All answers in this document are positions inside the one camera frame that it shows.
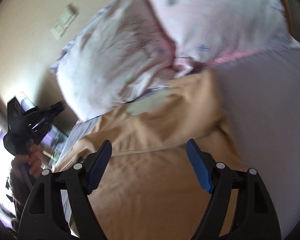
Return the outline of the person's left hand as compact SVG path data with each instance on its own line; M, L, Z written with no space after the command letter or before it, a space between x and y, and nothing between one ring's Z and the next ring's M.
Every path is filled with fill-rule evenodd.
M29 174L32 175L34 178L38 178L42 173L42 152L40 150L40 147L36 144L33 144L30 147L31 154L24 154L24 155L17 155L12 160L12 171L15 174L15 176L24 182L23 175L21 174L21 165L22 164L29 164Z

